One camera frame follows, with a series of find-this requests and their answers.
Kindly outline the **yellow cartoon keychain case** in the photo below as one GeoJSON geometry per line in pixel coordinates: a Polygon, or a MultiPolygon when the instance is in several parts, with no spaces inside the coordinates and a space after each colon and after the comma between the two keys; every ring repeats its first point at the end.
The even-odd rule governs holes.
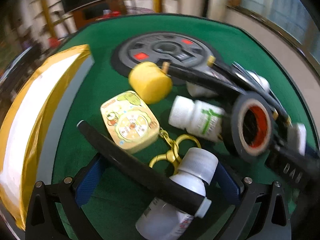
{"type": "Polygon", "coordinates": [[[129,154],[135,154],[156,142],[161,137],[170,149],[153,157],[149,166],[153,167],[160,161],[167,161],[177,168],[182,161],[179,156],[179,144],[184,140],[200,142],[192,135],[183,134],[171,139],[169,133],[160,124],[147,104],[132,90],[125,91],[107,100],[100,106],[100,113],[109,135],[117,146],[129,154]]]}

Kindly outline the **window with metal grille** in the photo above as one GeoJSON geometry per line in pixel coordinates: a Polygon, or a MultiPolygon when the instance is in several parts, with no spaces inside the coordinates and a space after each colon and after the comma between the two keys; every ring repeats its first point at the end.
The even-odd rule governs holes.
{"type": "Polygon", "coordinates": [[[241,6],[281,27],[319,61],[319,30],[300,0],[242,0],[241,6]]]}

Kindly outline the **black tape roll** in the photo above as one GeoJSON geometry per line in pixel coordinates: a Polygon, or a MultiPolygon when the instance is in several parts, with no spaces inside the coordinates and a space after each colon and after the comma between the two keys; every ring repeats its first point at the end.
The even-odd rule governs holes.
{"type": "Polygon", "coordinates": [[[274,135],[271,109],[257,93],[249,92],[236,98],[225,108],[221,136],[227,151],[251,163],[263,154],[274,135]]]}

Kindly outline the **white charger adapter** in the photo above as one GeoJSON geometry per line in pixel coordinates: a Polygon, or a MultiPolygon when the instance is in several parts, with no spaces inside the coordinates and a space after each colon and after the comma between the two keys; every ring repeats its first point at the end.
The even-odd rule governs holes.
{"type": "Polygon", "coordinates": [[[296,123],[287,129],[287,145],[288,148],[305,155],[306,149],[306,127],[303,123],[296,123]]]}

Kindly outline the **yellow rimmed white tray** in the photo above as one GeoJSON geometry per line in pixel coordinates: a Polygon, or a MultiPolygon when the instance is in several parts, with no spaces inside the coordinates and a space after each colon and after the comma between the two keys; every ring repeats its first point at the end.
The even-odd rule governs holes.
{"type": "Polygon", "coordinates": [[[49,183],[68,112],[94,64],[88,44],[44,61],[25,83],[1,125],[1,201],[25,230],[37,179],[49,183]]]}

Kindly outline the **red plastic bag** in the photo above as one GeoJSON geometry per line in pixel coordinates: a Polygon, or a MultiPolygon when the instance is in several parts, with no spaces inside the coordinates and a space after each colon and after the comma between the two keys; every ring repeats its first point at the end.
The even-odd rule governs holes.
{"type": "Polygon", "coordinates": [[[105,20],[108,18],[114,18],[114,17],[118,17],[118,16],[121,16],[121,12],[112,11],[112,10],[108,9],[108,10],[103,10],[103,15],[96,18],[95,20],[100,21],[100,20],[105,20]]]}

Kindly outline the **white bottle with label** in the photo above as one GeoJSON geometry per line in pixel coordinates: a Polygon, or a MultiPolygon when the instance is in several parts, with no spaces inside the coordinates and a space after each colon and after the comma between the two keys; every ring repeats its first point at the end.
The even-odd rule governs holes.
{"type": "Polygon", "coordinates": [[[204,203],[192,215],[160,198],[154,198],[136,222],[136,229],[145,239],[179,239],[195,217],[203,218],[211,201],[206,197],[219,161],[215,155],[201,148],[190,148],[170,179],[176,184],[204,198],[204,203]]]}

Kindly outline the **yellow cylinder cap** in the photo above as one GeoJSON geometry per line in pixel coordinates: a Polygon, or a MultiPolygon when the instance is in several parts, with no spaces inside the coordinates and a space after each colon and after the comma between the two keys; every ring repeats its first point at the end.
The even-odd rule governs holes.
{"type": "Polygon", "coordinates": [[[173,87],[172,79],[155,63],[149,61],[137,64],[129,73],[128,81],[148,105],[166,98],[173,87]]]}

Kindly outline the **black marker pen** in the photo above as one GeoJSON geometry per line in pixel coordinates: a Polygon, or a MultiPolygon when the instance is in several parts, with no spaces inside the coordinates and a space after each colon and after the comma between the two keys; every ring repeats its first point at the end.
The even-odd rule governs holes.
{"type": "Polygon", "coordinates": [[[104,159],[138,185],[149,190],[155,197],[194,217],[203,218],[209,210],[212,201],[207,197],[186,189],[140,162],[100,134],[85,120],[79,121],[76,126],[104,159]]]}

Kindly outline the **white bottle green label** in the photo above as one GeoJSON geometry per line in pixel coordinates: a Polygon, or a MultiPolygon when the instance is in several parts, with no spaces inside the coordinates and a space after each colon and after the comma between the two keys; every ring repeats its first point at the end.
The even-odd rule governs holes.
{"type": "Polygon", "coordinates": [[[221,141],[225,110],[203,101],[176,96],[168,123],[196,137],[212,142],[221,141]]]}

